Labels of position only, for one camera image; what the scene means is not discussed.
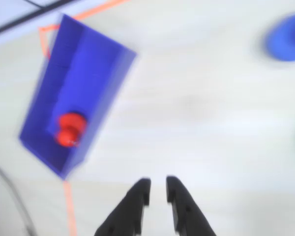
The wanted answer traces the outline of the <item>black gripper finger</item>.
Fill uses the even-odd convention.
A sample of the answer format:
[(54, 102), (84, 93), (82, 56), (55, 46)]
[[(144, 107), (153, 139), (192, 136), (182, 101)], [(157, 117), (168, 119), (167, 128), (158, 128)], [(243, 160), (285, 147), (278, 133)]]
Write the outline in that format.
[(140, 236), (145, 207), (149, 206), (151, 180), (141, 178), (97, 228), (96, 236)]
[(176, 176), (166, 177), (167, 202), (172, 206), (174, 230), (180, 236), (214, 236), (215, 232), (191, 194)]

